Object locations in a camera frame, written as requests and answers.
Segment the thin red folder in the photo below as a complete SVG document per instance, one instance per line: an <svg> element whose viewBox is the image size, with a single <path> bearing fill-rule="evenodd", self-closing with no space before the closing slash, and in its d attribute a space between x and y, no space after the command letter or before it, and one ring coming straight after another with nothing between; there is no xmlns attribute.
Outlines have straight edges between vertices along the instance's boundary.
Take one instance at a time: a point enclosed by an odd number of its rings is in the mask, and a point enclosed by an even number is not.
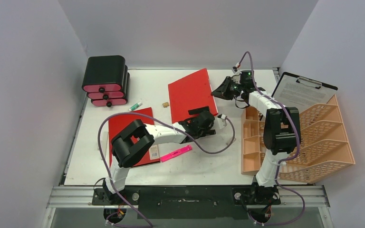
<svg viewBox="0 0 365 228"><path fill-rule="evenodd" d="M218 114L206 68L170 83L168 92L172 123L192 117L189 110L206 106L214 116Z"/></svg>

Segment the black clipboard with paper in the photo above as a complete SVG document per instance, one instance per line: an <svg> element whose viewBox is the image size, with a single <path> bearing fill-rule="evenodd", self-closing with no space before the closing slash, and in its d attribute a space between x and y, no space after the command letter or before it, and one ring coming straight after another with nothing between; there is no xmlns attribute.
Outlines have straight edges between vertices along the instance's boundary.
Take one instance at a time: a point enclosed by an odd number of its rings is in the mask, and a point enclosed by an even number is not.
<svg viewBox="0 0 365 228"><path fill-rule="evenodd" d="M272 97L288 107L303 112L315 104L326 104L338 87L293 73L282 73Z"/></svg>

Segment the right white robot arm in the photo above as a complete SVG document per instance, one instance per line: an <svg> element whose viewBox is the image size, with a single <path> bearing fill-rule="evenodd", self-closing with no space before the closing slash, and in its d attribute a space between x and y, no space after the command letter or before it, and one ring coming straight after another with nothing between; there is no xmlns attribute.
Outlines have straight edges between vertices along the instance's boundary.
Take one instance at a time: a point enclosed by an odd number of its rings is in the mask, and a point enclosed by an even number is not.
<svg viewBox="0 0 365 228"><path fill-rule="evenodd" d="M257 204L278 200L276 181L279 169L294 149L299 148L301 141L298 109L274 100L257 86L250 71L241 72L239 82L227 76L211 95L224 100L246 99L247 105L256 108L265 118L263 141L266 152L255 175L254 187L250 189L250 199Z"/></svg>

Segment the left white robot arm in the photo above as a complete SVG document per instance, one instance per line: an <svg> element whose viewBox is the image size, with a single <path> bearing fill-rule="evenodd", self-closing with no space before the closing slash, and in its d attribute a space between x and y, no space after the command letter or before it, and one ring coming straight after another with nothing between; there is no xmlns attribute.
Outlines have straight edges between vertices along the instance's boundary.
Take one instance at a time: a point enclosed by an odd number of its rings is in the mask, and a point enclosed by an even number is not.
<svg viewBox="0 0 365 228"><path fill-rule="evenodd" d="M103 183L104 198L110 204L115 205L122 200L130 168L145 156L150 147L166 143L191 143L216 133L213 128L215 116L208 107L189 113L193 116L170 127L145 124L141 119L136 119L112 138L112 162Z"/></svg>

